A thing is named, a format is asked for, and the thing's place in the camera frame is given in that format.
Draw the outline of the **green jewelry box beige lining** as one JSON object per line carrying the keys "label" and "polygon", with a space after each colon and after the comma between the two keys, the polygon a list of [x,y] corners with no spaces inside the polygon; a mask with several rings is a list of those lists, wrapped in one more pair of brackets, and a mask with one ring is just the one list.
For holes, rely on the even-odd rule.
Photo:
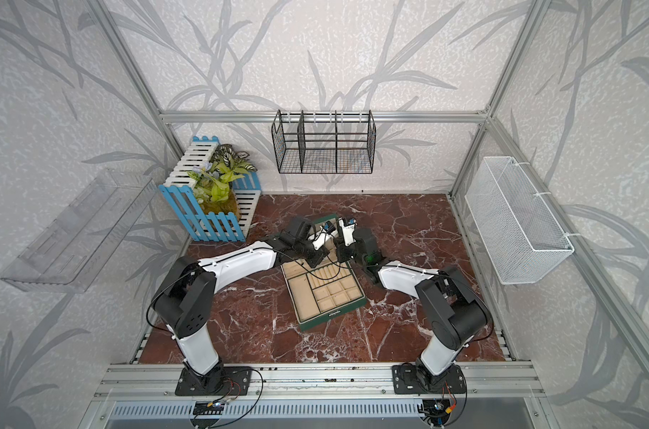
{"label": "green jewelry box beige lining", "polygon": [[[338,216],[330,214],[315,221],[315,230],[310,234],[312,239],[326,221],[336,225]],[[338,232],[326,243],[331,253],[318,267],[309,267],[305,259],[289,260],[282,265],[297,322],[303,331],[309,331],[367,304],[367,297],[351,265],[337,262],[337,237]]]}

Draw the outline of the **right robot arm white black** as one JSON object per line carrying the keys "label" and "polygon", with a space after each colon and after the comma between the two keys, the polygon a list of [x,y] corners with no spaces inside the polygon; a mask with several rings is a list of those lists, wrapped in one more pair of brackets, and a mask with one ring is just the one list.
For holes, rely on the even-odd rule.
{"label": "right robot arm white black", "polygon": [[385,257],[369,228],[339,229],[337,257],[360,265],[372,284],[421,302],[434,337],[417,360],[417,374],[434,382],[454,366],[460,352],[492,323],[492,314],[455,266],[421,269]]}

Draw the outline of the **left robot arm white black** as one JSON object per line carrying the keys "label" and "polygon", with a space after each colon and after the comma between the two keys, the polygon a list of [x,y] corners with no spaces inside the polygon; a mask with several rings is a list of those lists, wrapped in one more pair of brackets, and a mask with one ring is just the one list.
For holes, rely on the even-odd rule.
{"label": "left robot arm white black", "polygon": [[203,387],[224,382],[223,365],[207,327],[215,294],[240,279],[299,259],[316,267],[328,255],[326,243],[337,236],[327,221],[317,232],[302,216],[276,235],[220,257],[177,259],[149,308],[163,321],[184,357],[183,373]]}

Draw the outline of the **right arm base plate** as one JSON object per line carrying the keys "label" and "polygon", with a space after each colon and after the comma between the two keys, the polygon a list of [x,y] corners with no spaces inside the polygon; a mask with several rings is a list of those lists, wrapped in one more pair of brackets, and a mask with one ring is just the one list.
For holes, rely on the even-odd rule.
{"label": "right arm base plate", "polygon": [[396,394],[463,394],[467,392],[466,377],[457,364],[451,364],[440,375],[433,375],[423,365],[403,363],[392,366],[393,389]]}

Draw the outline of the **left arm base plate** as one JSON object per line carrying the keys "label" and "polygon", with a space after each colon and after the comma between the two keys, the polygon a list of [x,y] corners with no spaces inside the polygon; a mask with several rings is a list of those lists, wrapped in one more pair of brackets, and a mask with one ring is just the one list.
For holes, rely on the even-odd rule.
{"label": "left arm base plate", "polygon": [[181,372],[174,394],[187,396],[245,396],[251,383],[249,366],[229,366],[218,363],[206,375],[185,366]]}

